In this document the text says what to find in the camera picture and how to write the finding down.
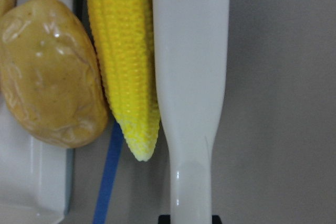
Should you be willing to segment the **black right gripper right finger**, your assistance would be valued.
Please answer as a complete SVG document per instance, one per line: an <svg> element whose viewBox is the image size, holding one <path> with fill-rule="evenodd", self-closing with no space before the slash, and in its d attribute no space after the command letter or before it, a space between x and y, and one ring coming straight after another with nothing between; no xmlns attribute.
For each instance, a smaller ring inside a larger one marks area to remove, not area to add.
<svg viewBox="0 0 336 224"><path fill-rule="evenodd" d="M222 224L222 220L219 215L212 215L212 224Z"/></svg>

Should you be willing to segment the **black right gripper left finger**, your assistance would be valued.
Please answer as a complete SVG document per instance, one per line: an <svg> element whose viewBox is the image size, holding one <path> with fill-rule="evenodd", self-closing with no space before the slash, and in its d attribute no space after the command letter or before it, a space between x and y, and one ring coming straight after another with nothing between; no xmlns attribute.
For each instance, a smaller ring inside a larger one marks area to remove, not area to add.
<svg viewBox="0 0 336 224"><path fill-rule="evenodd" d="M159 215L158 224L170 224L170 223L171 223L170 215Z"/></svg>

